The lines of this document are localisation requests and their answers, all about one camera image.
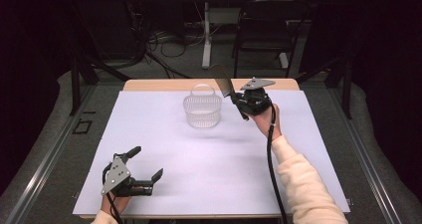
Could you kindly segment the person's left hand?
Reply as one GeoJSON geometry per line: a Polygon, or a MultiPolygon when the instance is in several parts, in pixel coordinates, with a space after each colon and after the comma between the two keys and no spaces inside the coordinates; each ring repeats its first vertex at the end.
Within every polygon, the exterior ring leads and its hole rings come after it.
{"type": "Polygon", "coordinates": [[[113,194],[105,195],[102,200],[101,210],[108,213],[121,214],[128,205],[131,197],[114,197],[113,194]]]}

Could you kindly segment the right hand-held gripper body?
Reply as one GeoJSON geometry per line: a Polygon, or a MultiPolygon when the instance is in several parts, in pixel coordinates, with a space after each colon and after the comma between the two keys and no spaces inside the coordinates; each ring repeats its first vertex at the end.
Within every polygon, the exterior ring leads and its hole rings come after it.
{"type": "Polygon", "coordinates": [[[253,78],[241,90],[245,95],[245,107],[241,110],[244,113],[258,115],[266,111],[272,104],[271,99],[265,91],[265,87],[274,85],[274,81],[253,78]]]}

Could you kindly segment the black metal stand frame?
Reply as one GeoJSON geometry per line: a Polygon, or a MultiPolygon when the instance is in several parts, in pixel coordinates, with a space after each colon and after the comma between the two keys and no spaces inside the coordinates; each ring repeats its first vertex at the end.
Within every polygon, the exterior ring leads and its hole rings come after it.
{"type": "Polygon", "coordinates": [[[327,63],[316,67],[310,72],[306,72],[296,78],[298,84],[314,77],[325,69],[329,69],[328,75],[324,80],[327,88],[336,88],[339,82],[342,82],[341,109],[348,119],[350,114],[350,93],[352,82],[352,60],[348,58],[335,57],[327,63]]]}
{"type": "Polygon", "coordinates": [[[129,80],[129,76],[107,65],[101,59],[82,52],[76,53],[71,66],[73,103],[70,115],[74,115],[82,104],[80,78],[83,78],[90,86],[94,86],[99,82],[100,79],[95,72],[95,68],[99,68],[121,81],[126,82],[129,80]]]}

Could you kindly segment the person's right hand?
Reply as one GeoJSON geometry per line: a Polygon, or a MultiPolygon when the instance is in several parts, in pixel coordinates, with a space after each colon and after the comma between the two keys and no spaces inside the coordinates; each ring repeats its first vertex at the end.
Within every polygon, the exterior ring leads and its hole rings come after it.
{"type": "Polygon", "coordinates": [[[280,128],[280,110],[277,105],[273,105],[271,108],[268,108],[258,115],[249,114],[249,118],[255,122],[259,131],[265,137],[275,140],[282,135],[280,128]]]}

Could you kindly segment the black folding chair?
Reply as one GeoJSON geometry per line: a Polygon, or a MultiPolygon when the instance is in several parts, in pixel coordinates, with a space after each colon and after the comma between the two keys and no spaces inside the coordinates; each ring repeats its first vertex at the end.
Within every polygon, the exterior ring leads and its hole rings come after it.
{"type": "Polygon", "coordinates": [[[238,75],[240,52],[288,55],[285,77],[290,74],[301,27],[311,13],[302,0],[252,0],[240,9],[232,50],[234,77],[238,75]]]}

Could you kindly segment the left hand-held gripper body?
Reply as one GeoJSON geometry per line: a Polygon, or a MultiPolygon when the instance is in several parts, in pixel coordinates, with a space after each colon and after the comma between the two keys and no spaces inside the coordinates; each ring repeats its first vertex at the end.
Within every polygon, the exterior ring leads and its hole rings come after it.
{"type": "Polygon", "coordinates": [[[113,194],[116,197],[150,196],[153,190],[152,180],[135,180],[126,167],[132,154],[116,154],[106,168],[103,176],[101,195],[113,194]]]}

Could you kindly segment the clear plastic basket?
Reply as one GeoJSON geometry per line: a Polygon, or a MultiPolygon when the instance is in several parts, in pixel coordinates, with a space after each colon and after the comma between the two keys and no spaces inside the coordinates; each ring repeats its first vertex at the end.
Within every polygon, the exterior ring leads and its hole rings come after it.
{"type": "Polygon", "coordinates": [[[195,85],[184,98],[183,107],[189,125],[195,128],[210,128],[221,118],[222,99],[208,84],[195,85]]]}

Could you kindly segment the aluminium floor rail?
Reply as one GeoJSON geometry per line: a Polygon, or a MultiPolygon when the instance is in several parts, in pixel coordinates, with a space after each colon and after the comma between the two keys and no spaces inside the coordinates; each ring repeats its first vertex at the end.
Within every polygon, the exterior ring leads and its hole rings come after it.
{"type": "Polygon", "coordinates": [[[380,208],[380,211],[383,214],[386,224],[402,224],[402,221],[394,205],[392,204],[391,198],[387,193],[386,188],[368,155],[367,150],[364,147],[364,143],[362,142],[353,121],[346,116],[342,109],[340,104],[341,97],[338,94],[338,91],[335,89],[328,89],[328,93],[334,100],[334,106],[351,136],[355,155],[360,163],[362,171],[366,180],[368,181],[369,187],[380,208]]]}
{"type": "Polygon", "coordinates": [[[66,121],[4,224],[88,224],[73,213],[94,155],[97,88],[89,86],[81,107],[66,121]]]}

